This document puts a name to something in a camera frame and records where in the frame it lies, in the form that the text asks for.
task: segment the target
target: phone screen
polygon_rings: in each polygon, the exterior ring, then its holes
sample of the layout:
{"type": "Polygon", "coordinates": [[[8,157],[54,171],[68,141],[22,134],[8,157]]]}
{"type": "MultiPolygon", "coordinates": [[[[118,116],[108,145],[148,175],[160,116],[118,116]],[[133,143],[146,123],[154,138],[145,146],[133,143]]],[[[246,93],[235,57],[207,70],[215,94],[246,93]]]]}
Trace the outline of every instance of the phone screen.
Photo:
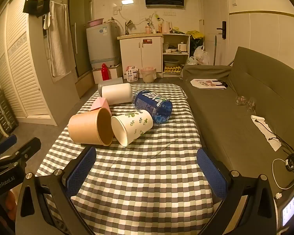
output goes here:
{"type": "Polygon", "coordinates": [[[286,223],[291,219],[293,215],[294,215],[294,197],[282,210],[282,226],[286,225],[286,223]]]}

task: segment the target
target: red bottle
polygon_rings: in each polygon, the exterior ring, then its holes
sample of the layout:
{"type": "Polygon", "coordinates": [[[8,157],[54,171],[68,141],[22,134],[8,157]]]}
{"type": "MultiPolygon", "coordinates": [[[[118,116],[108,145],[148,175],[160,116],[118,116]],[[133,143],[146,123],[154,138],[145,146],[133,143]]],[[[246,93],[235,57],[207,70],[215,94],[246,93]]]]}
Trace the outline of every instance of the red bottle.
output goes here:
{"type": "Polygon", "coordinates": [[[108,68],[107,68],[105,63],[103,63],[103,65],[102,65],[101,75],[103,77],[103,80],[108,80],[109,79],[108,68]]]}

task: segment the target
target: table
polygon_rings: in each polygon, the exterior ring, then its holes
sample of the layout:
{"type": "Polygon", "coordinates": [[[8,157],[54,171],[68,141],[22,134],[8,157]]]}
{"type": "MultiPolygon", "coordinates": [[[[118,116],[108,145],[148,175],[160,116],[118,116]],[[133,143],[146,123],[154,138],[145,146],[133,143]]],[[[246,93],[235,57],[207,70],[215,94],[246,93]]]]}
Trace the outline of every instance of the table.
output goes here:
{"type": "MultiPolygon", "coordinates": [[[[96,146],[96,162],[71,200],[95,234],[197,234],[212,216],[213,203],[196,162],[201,144],[187,96],[173,84],[132,85],[133,92],[141,88],[171,100],[170,119],[154,124],[127,148],[116,138],[110,146],[96,146]]],[[[98,96],[97,91],[78,113],[89,111],[98,96]]],[[[112,115],[135,111],[131,103],[110,109],[112,115]]],[[[66,127],[36,175],[63,169],[82,149],[66,127]]],[[[52,199],[47,201],[60,222],[52,199]]]]}

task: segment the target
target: shelf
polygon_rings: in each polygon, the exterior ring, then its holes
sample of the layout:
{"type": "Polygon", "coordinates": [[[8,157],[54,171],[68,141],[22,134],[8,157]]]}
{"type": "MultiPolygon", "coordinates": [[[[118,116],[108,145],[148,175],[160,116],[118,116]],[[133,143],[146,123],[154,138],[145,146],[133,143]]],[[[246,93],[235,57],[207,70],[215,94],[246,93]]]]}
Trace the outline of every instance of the shelf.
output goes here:
{"type": "Polygon", "coordinates": [[[182,35],[182,36],[190,36],[190,34],[181,34],[181,33],[163,33],[163,35],[182,35]]]}
{"type": "Polygon", "coordinates": [[[163,73],[164,78],[178,78],[181,73],[163,73]]]}
{"type": "Polygon", "coordinates": [[[163,55],[187,55],[188,53],[162,53],[163,55]]]}

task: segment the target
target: power outlet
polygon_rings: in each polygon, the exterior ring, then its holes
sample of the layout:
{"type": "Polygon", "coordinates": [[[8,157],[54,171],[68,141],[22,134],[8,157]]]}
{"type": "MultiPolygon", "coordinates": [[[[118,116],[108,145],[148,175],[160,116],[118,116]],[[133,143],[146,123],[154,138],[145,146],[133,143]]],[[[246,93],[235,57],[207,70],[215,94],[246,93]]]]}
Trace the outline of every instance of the power outlet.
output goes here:
{"type": "Polygon", "coordinates": [[[113,7],[113,15],[117,15],[118,14],[118,7],[113,7]]]}

